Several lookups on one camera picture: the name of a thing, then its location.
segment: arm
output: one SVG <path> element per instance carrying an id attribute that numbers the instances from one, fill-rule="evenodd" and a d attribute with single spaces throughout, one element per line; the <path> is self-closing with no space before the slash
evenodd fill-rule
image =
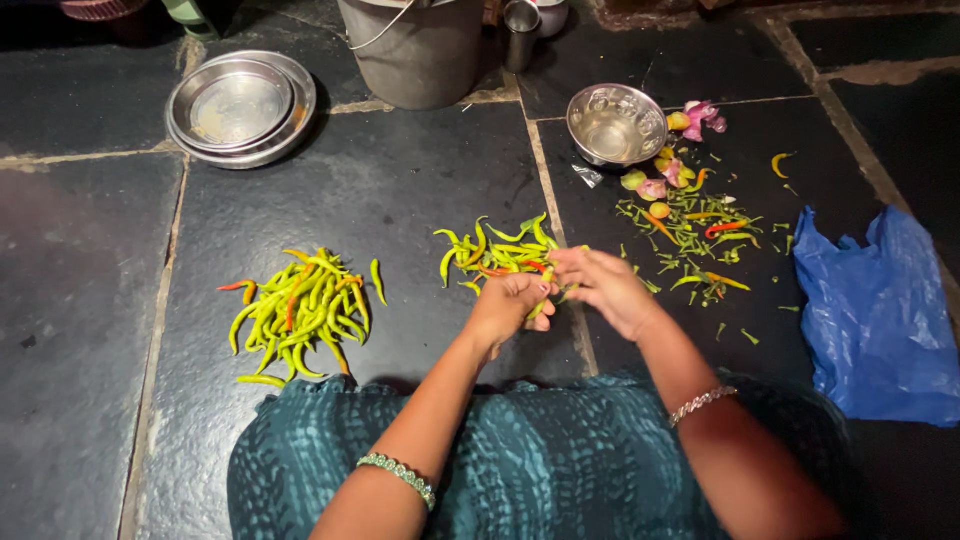
<path id="1" fill-rule="evenodd" d="M 634 341 L 667 411 L 721 385 L 684 331 L 636 279 L 626 262 L 579 249 L 550 254 L 567 295 L 596 307 Z M 686 416 L 678 433 L 690 467 L 724 528 L 735 538 L 817 538 L 844 530 L 834 504 L 780 441 L 736 399 Z"/>
<path id="2" fill-rule="evenodd" d="M 480 371 L 521 325 L 549 330 L 547 315 L 555 312 L 549 302 L 535 320 L 525 320 L 548 292 L 550 285 L 538 275 L 488 280 L 463 332 L 371 452 L 405 464 L 436 489 Z M 310 538 L 419 538 L 426 515 L 417 490 L 383 469 L 364 466 L 340 487 Z"/>

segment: silver bracelet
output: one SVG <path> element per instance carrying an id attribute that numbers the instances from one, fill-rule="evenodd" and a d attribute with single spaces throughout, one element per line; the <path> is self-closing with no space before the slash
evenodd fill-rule
<path id="1" fill-rule="evenodd" d="M 395 474 L 397 478 L 407 482 L 410 487 L 417 490 L 417 493 L 420 493 L 423 502 L 426 503 L 426 511 L 433 511 L 433 506 L 437 503 L 437 496 L 434 495 L 433 488 L 430 487 L 430 484 L 426 483 L 426 480 L 418 477 L 417 473 L 407 469 L 403 464 L 397 463 L 384 454 L 364 455 L 357 461 L 357 468 L 359 469 L 362 465 L 372 465 L 373 467 L 379 467 Z"/>
<path id="2" fill-rule="evenodd" d="M 687 402 L 686 405 L 680 407 L 680 410 L 670 415 L 670 427 L 675 428 L 687 414 L 690 414 L 694 410 L 711 404 L 724 396 L 732 396 L 733 394 L 736 394 L 736 388 L 732 386 L 720 386 L 719 388 L 710 390 L 692 402 Z"/>

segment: teal patterned dress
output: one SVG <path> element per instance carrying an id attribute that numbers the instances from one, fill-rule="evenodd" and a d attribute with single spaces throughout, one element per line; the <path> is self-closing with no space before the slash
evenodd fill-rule
<path id="1" fill-rule="evenodd" d="M 862 523 L 840 415 L 811 390 L 724 375 L 740 400 Z M 407 402 L 340 376 L 268 397 L 230 457 L 237 539 L 306 538 Z M 424 532 L 429 538 L 726 538 L 653 384 L 624 373 L 474 396 Z"/>

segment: blue plastic bag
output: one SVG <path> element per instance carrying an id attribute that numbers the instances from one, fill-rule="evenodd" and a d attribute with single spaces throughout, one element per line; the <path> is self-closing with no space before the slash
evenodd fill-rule
<path id="1" fill-rule="evenodd" d="M 844 236 L 838 248 L 813 216 L 801 214 L 794 254 L 814 387 L 850 418 L 955 426 L 960 363 L 930 235 L 887 207 L 869 247 Z"/>

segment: steel bowl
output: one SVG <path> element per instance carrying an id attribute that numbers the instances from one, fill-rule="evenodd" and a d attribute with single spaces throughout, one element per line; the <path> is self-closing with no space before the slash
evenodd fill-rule
<path id="1" fill-rule="evenodd" d="M 620 169 L 646 161 L 666 142 L 666 115 L 650 96 L 624 85 L 580 90 L 566 109 L 566 126 L 584 160 Z"/>
<path id="2" fill-rule="evenodd" d="M 207 152 L 192 147 L 180 138 L 167 115 L 167 132 L 187 154 L 222 169 L 253 169 L 279 160 L 290 154 L 306 138 L 311 121 L 317 112 L 317 85 L 310 72 L 299 62 L 269 51 L 237 51 L 211 60 L 209 63 L 233 59 L 262 61 L 279 69 L 286 75 L 294 89 L 294 104 L 283 125 L 273 134 L 255 144 L 254 151 L 244 155 L 224 152 Z"/>
<path id="3" fill-rule="evenodd" d="M 262 61 L 210 61 L 180 83 L 167 103 L 174 132 L 207 152 L 247 148 L 280 127 L 294 102 L 284 73 Z"/>

